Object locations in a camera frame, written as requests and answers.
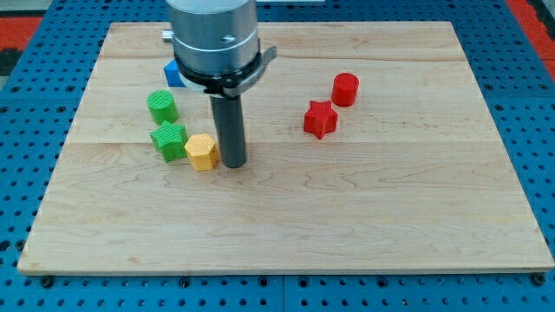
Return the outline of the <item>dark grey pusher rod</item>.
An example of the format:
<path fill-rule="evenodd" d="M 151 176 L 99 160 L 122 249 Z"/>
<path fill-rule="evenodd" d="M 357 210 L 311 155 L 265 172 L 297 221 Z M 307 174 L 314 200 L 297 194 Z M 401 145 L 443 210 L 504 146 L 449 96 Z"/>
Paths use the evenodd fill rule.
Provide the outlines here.
<path fill-rule="evenodd" d="M 210 102 L 220 158 L 226 167 L 239 168 L 247 161 L 241 97 L 211 97 Z"/>

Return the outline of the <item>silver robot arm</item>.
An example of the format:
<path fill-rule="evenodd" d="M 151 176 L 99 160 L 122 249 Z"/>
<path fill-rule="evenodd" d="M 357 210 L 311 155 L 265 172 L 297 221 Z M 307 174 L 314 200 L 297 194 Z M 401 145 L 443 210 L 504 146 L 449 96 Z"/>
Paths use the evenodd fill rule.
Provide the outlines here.
<path fill-rule="evenodd" d="M 241 95 L 278 54 L 261 50 L 254 0 L 166 0 L 174 60 L 184 84 L 210 96 L 220 158 L 247 161 Z"/>

